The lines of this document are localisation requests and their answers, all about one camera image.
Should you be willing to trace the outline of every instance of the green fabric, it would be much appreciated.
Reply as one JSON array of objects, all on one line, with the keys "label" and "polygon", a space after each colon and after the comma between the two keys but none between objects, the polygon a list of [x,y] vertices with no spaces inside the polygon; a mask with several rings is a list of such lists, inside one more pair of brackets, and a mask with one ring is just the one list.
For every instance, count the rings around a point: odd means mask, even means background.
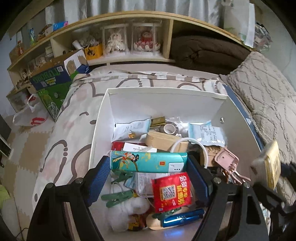
[{"label": "green fabric", "polygon": [[3,206],[5,200],[10,199],[8,192],[3,185],[0,185],[0,209]]}]

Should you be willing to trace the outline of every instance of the gray curtain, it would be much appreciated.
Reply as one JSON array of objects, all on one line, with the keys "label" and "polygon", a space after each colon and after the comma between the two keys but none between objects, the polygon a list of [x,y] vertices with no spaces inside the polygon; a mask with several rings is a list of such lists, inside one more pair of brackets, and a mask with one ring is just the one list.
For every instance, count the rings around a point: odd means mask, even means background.
[{"label": "gray curtain", "polygon": [[37,36],[49,23],[68,21],[71,24],[104,13],[131,10],[177,13],[219,26],[221,8],[221,0],[55,0],[22,28],[22,35],[28,47],[30,28],[35,29]]}]

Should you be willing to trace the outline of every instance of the blue gripper pad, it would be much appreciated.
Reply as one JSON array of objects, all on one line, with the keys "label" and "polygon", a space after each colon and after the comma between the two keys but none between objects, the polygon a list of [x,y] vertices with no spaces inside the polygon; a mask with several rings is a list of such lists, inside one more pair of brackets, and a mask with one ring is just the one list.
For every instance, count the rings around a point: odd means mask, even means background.
[{"label": "blue gripper pad", "polygon": [[108,156],[103,156],[100,162],[94,169],[90,169],[89,172],[96,172],[95,177],[89,185],[89,195],[86,199],[88,206],[91,206],[93,202],[98,200],[98,197],[102,191],[102,188],[107,180],[107,177],[111,171],[110,159]]},{"label": "blue gripper pad", "polygon": [[190,159],[191,156],[188,156],[187,158],[187,168],[186,172],[190,178],[190,181],[195,189],[195,193],[197,195],[197,198],[199,201],[203,202],[205,205],[209,203],[209,192],[211,193],[211,190],[209,190],[208,185],[206,181],[201,176],[200,172],[198,171],[197,165],[202,168],[197,160]]}]

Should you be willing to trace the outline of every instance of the white wall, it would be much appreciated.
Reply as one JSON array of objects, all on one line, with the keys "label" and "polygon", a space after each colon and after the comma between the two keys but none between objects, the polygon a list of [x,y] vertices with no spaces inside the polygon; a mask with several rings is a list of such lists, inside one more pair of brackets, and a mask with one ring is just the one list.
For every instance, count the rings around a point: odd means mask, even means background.
[{"label": "white wall", "polygon": [[254,2],[263,11],[262,24],[273,41],[270,50],[263,55],[278,67],[296,90],[296,45],[276,14],[262,1]]},{"label": "white wall", "polygon": [[13,88],[7,68],[11,65],[9,52],[15,47],[15,45],[16,36],[13,36],[10,40],[7,33],[0,41],[0,115],[3,118],[15,114],[13,107],[6,98],[6,95]]}]

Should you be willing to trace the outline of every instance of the qr code label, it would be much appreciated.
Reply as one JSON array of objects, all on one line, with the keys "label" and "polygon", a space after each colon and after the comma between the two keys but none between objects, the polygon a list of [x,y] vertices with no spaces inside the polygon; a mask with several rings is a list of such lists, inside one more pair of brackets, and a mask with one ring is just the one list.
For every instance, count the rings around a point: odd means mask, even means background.
[{"label": "qr code label", "polygon": [[176,198],[176,188],[175,185],[166,186],[160,189],[160,199],[161,201],[170,200]]},{"label": "qr code label", "polygon": [[58,72],[63,72],[64,71],[62,66],[58,66],[57,70],[58,70]]}]

